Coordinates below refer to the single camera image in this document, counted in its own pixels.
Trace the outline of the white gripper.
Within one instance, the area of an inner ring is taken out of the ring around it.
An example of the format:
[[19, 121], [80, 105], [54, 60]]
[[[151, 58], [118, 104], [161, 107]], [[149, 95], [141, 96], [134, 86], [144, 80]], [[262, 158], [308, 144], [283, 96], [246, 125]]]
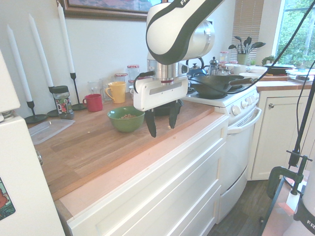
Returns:
[[162, 85], [159, 79], [147, 78], [138, 80], [135, 84], [137, 91], [133, 95], [133, 106], [145, 111], [145, 121], [152, 137], [156, 137], [155, 111], [153, 108], [170, 103], [169, 125], [174, 129], [179, 104], [178, 99], [186, 96], [188, 77], [186, 75], [174, 78], [170, 85]]

